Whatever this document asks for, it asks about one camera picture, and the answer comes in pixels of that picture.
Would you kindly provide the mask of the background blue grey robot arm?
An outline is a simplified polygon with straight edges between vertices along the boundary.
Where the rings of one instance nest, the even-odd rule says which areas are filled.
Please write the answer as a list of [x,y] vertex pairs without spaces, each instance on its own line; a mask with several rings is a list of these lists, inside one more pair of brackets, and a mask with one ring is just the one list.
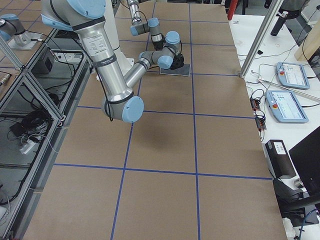
[[41,33],[28,32],[13,13],[0,16],[0,36],[13,50],[31,50],[43,41]]

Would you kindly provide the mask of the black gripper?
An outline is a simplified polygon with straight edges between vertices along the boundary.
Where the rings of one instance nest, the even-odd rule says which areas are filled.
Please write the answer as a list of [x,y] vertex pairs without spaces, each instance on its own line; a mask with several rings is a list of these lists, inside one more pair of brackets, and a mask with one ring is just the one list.
[[176,70],[176,69],[179,69],[181,67],[184,66],[184,56],[183,55],[176,55],[174,58],[173,58],[173,62],[170,66],[170,70]]
[[155,51],[161,51],[164,47],[165,40],[153,41],[152,42]]

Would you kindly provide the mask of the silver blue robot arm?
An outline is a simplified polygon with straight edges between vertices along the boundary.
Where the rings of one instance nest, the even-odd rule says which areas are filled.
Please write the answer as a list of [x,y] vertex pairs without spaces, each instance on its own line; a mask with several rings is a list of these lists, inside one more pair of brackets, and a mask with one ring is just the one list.
[[134,123],[144,111],[144,102],[134,95],[134,85],[153,65],[161,69],[173,68],[182,56],[180,35],[170,31],[163,35],[157,18],[142,22],[139,1],[127,1],[131,14],[132,35],[150,33],[154,45],[161,43],[155,51],[145,51],[126,73],[122,73],[117,54],[106,32],[105,0],[43,0],[42,22],[55,29],[71,31],[78,35],[84,51],[100,79],[104,99],[102,110],[110,120]]
[[165,37],[161,32],[160,22],[156,17],[147,19],[146,15],[140,10],[139,3],[145,0],[127,0],[127,7],[131,16],[130,32],[133,36],[150,33],[151,42],[156,51],[164,47]]

